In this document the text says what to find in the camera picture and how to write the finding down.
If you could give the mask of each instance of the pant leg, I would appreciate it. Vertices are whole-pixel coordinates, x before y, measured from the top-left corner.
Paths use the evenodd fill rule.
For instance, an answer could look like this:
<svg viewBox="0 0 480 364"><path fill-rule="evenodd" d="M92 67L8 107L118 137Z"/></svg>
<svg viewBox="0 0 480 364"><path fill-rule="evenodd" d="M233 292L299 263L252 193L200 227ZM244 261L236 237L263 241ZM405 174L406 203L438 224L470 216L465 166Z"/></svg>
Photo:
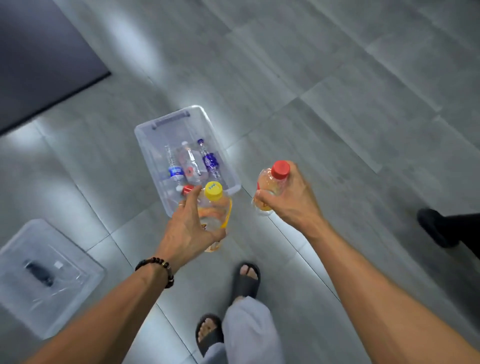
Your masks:
<svg viewBox="0 0 480 364"><path fill-rule="evenodd" d="M245 297L228 308L222 322L228 364L284 364L270 310Z"/></svg>
<svg viewBox="0 0 480 364"><path fill-rule="evenodd" d="M228 364L225 344L218 342L209 347L202 364Z"/></svg>

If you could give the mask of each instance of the clear plastic storage box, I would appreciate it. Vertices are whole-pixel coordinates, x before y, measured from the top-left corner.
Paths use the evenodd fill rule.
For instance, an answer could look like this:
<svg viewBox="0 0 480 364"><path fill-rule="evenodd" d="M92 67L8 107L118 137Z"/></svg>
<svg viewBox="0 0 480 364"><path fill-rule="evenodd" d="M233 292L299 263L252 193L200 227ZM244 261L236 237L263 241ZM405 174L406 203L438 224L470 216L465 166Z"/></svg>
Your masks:
<svg viewBox="0 0 480 364"><path fill-rule="evenodd" d="M0 250L0 304L36 336L57 334L105 271L41 219L26 223Z"/></svg>
<svg viewBox="0 0 480 364"><path fill-rule="evenodd" d="M240 190L240 179L229 165L227 154L219 143L212 123L201 106L189 106L147 121L135 128L135 135L165 211L170 217L184 197L177 189L179 183L171 178L168 170L170 165L166 146L173 153L178 153L182 148L182 143L188 142L188 145L194 149L197 148L197 141L203 139L208 145L208 151L214 153L218 161L219 171L224 182L223 190L228 195ZM202 185L205 187L206 183L213 179L210 175L207 180L202 181Z"/></svg>

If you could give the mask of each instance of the gray tile floor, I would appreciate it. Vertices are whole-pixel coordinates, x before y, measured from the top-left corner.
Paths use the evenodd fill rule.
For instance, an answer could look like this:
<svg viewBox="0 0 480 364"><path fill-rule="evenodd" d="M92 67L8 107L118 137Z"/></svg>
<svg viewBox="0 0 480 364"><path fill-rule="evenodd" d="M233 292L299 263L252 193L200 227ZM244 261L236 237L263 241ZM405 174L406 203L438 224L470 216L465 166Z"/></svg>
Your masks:
<svg viewBox="0 0 480 364"><path fill-rule="evenodd" d="M191 104L244 188L222 249L178 273L126 363L199 361L196 322L225 312L243 259L262 269L289 363L369 361L304 237L251 213L258 172L282 158L353 246L480 349L480 264L415 222L423 206L480 211L478 1L55 1L113 75L0 138L1 244L45 218L106 267L81 311L98 301L168 219L133 128ZM2 363L41 345L0 316Z"/></svg>

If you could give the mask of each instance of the foot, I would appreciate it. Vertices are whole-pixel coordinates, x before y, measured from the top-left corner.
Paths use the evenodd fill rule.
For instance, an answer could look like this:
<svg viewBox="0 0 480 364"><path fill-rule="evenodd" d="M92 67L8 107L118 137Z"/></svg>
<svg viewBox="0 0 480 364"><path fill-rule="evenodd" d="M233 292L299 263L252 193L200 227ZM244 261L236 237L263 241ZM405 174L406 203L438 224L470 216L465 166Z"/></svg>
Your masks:
<svg viewBox="0 0 480 364"><path fill-rule="evenodd" d="M206 318L205 321L200 326L200 330L198 331L197 341L201 342L205 336L211 333L213 330L216 329L216 324L213 322L211 318Z"/></svg>
<svg viewBox="0 0 480 364"><path fill-rule="evenodd" d="M255 273L255 270L253 268L250 268L249 266L246 266L246 265L241 266L240 275L241 276L246 275L250 278L258 279L257 273ZM244 298L245 297L243 297L243 296L238 296L237 298L235 298L235 300L233 300L233 303L235 303L236 301L242 300Z"/></svg>

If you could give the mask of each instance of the black sandal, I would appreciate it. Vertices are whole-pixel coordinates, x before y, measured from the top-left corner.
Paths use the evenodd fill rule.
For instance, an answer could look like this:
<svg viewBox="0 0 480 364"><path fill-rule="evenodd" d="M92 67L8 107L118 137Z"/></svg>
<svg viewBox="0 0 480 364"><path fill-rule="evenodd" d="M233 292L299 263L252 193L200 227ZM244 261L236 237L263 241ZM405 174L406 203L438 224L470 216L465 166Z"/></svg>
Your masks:
<svg viewBox="0 0 480 364"><path fill-rule="evenodd" d="M216 328L210 331L207 336L198 342L198 333L200 332L200 327L202 327L202 324L208 318L212 319L216 325ZM202 356L205 356L208 348L210 348L213 344L223 342L222 320L214 314L203 315L197 325L197 329L195 330L195 341L197 343L198 350L200 350Z"/></svg>
<svg viewBox="0 0 480 364"><path fill-rule="evenodd" d="M250 269L253 269L257 274L258 279L252 278L247 276L246 274L240 274L240 269L243 266L248 266L247 273ZM232 299L230 304L238 296L247 297L250 296L252 298L257 297L258 288L260 287L260 269L253 263L243 262L239 265L237 270L235 271L234 279L233 279L233 291L232 291Z"/></svg>

